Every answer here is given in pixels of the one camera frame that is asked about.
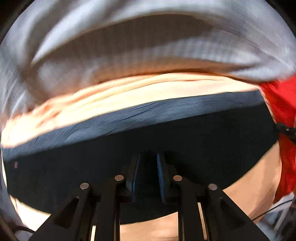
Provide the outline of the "black pants with patterned stripe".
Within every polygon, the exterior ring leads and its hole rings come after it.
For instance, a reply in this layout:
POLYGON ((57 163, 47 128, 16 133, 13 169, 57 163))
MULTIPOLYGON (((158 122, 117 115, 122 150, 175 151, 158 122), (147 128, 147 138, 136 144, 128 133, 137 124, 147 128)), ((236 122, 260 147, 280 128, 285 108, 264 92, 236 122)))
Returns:
POLYGON ((258 90, 153 101, 3 148, 8 193, 56 212, 82 183, 100 184, 139 157, 135 208, 123 222, 171 213, 157 162, 196 184, 214 183, 249 216, 271 206, 281 177, 278 132, 258 90))

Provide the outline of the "red embroidered pillow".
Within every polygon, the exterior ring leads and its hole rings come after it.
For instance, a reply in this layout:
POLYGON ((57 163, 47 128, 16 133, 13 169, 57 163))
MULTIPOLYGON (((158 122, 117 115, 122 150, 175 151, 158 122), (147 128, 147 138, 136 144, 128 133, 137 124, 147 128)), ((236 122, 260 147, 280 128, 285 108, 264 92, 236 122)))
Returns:
POLYGON ((259 85, 279 133, 282 171, 275 202, 295 189, 295 76, 259 85))

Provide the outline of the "peach bed sheet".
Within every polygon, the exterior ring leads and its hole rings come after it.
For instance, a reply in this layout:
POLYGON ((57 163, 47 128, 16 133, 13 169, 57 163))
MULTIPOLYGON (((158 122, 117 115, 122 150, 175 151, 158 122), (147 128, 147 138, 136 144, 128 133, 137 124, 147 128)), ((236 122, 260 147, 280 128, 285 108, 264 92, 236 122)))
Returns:
MULTIPOLYGON (((248 91, 261 91, 260 83, 197 73, 116 79, 51 98, 34 111, 14 118, 4 130, 4 146, 15 147, 39 134, 153 101, 248 91)), ((276 143, 258 164, 225 191, 249 217, 260 220, 274 202, 281 170, 280 145, 276 143)))

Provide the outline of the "grey striped duvet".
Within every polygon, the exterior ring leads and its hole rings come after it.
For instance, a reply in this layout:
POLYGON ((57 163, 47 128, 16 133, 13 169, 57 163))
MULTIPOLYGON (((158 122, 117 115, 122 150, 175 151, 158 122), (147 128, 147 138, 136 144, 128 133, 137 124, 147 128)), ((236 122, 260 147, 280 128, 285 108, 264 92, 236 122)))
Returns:
POLYGON ((107 80, 197 69, 295 73, 295 36, 265 1, 32 1, 1 39, 1 121, 107 80))

